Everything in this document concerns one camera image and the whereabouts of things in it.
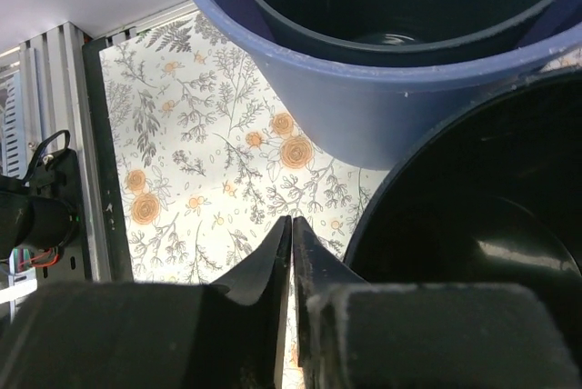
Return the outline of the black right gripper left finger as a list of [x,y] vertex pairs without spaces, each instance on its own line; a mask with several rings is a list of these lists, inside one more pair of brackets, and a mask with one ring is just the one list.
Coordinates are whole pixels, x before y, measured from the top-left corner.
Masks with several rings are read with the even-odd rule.
[[209,284],[39,288],[1,340],[4,388],[278,388],[292,220]]

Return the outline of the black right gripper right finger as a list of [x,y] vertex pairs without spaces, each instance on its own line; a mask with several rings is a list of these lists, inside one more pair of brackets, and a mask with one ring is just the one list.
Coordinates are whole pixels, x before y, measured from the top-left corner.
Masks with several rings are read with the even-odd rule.
[[570,388],[574,354],[518,284],[371,284],[293,222],[297,358],[308,388]]

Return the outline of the dark navy tall bin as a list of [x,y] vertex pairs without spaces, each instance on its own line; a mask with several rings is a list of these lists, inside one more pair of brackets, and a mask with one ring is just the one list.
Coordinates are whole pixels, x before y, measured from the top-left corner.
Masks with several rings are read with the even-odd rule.
[[513,283],[581,345],[581,72],[434,130],[378,187],[346,264],[371,283]]

